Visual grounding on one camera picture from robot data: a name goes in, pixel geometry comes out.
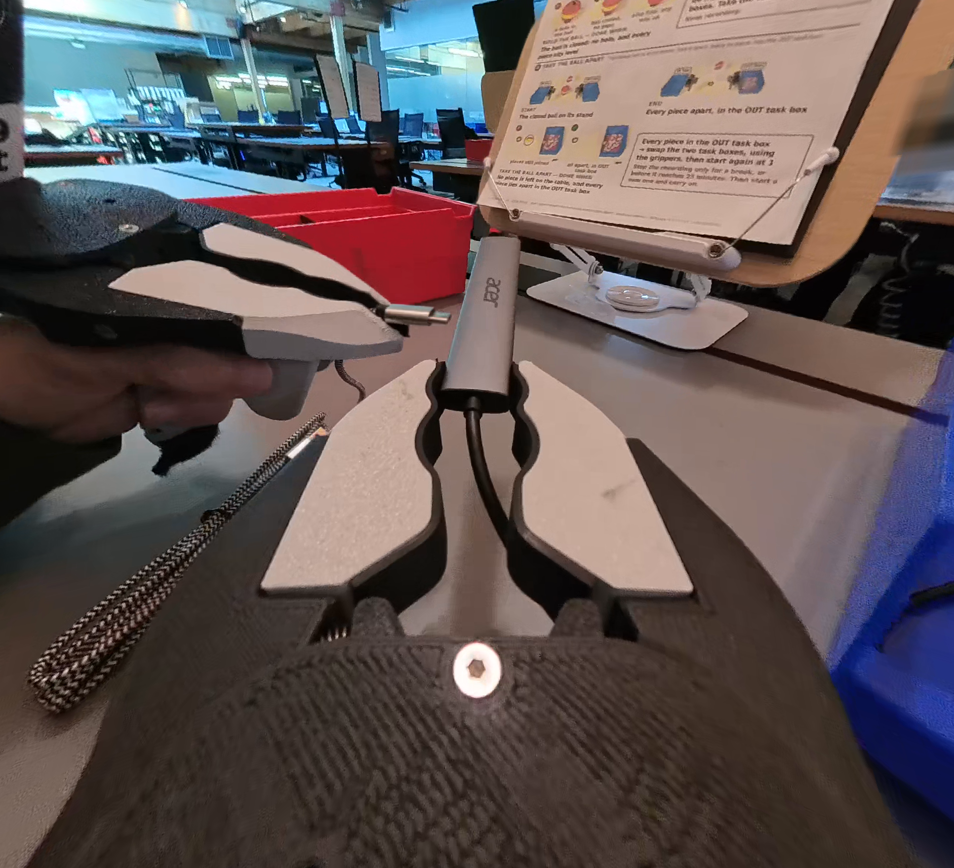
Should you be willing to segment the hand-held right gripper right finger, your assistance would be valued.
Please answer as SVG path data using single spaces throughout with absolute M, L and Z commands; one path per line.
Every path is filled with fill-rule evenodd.
M 514 365 L 511 451 L 518 464 L 508 572 L 556 621 L 566 604 L 595 605 L 606 631 L 624 606 L 682 601 L 693 581 L 622 430 L 595 404 L 531 361 Z

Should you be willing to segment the standing sign board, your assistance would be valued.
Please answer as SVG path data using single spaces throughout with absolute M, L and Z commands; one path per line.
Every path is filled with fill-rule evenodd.
M 365 123 L 383 121 L 383 100 L 380 75 L 375 66 L 353 61 L 357 113 Z
M 338 61 L 333 55 L 317 53 L 315 66 L 329 115 L 335 120 L 345 120 L 350 108 Z

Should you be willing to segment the printed instruction sheet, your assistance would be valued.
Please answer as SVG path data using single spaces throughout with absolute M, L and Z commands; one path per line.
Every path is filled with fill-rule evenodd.
M 480 204 L 789 246 L 899 0 L 548 0 Z

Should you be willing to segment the person's left hand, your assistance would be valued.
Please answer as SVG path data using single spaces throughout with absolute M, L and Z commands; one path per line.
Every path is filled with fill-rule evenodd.
M 270 390 L 265 361 L 180 346 L 77 348 L 2 318 L 1 419 L 85 445 L 146 430 L 216 425 Z

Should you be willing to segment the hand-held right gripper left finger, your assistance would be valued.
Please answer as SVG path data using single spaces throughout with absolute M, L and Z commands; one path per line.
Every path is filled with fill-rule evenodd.
M 268 597 L 367 598 L 404 612 L 440 582 L 447 526 L 436 462 L 445 365 L 425 360 L 331 430 L 260 583 Z

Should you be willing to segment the long grey work table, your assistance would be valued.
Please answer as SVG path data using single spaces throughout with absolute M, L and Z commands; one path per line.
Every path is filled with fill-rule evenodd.
M 41 183 L 72 179 L 122 183 L 159 191 L 180 199 L 339 191 L 339 187 L 326 179 L 293 181 L 197 163 L 28 167 L 26 175 Z

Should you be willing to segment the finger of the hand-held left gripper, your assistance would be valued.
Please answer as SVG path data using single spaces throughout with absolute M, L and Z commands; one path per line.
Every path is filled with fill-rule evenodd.
M 232 260 L 252 262 L 260 270 L 267 264 L 293 271 L 301 276 L 327 279 L 370 296 L 378 305 L 388 305 L 372 286 L 355 273 L 296 239 L 286 240 L 253 232 L 227 223 L 211 226 L 199 233 L 206 252 Z
M 267 361 L 351 361 L 402 350 L 404 338 L 357 302 L 240 278 L 195 260 L 127 272 L 114 291 L 239 319 L 246 354 Z

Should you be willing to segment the bare wooden document stand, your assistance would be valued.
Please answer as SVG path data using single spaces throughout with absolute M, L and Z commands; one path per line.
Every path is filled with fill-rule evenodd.
M 516 108 L 521 75 L 518 71 L 485 73 L 481 81 L 483 113 L 488 131 L 494 136 L 507 131 Z

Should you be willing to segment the blue plastic bin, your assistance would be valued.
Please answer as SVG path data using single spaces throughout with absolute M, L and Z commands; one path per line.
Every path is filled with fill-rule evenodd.
M 865 752 L 952 818 L 952 348 L 902 435 L 828 666 Z

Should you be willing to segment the rounded dark grey usb hub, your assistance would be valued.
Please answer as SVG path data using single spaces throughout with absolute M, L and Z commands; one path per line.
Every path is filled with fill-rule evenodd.
M 444 409 L 464 412 L 476 401 L 483 413 L 507 411 L 519 267 L 517 238 L 481 240 L 438 396 Z

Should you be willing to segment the red plastic bin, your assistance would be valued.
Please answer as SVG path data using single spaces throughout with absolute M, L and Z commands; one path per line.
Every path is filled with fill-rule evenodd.
M 338 261 L 395 303 L 466 289 L 475 207 L 393 188 L 194 198 L 254 218 Z

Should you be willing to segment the group of black office chairs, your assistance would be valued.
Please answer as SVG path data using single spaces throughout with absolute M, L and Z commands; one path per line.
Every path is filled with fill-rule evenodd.
M 359 135 L 340 131 L 328 117 L 310 126 L 243 127 L 233 132 L 233 167 L 293 181 L 307 181 L 316 173 L 340 190 L 387 193 L 396 186 L 413 188 L 418 177 L 412 163 L 426 152 L 461 157 L 468 142 L 484 139 L 460 110 L 439 112 L 436 137 L 424 135 L 422 128 L 410 134 L 399 131 L 400 125 L 419 118 L 386 111 Z

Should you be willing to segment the black standing panel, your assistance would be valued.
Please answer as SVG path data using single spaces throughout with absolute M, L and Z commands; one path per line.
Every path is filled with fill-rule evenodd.
M 535 23 L 534 0 L 492 0 L 472 5 L 486 75 L 517 69 Z

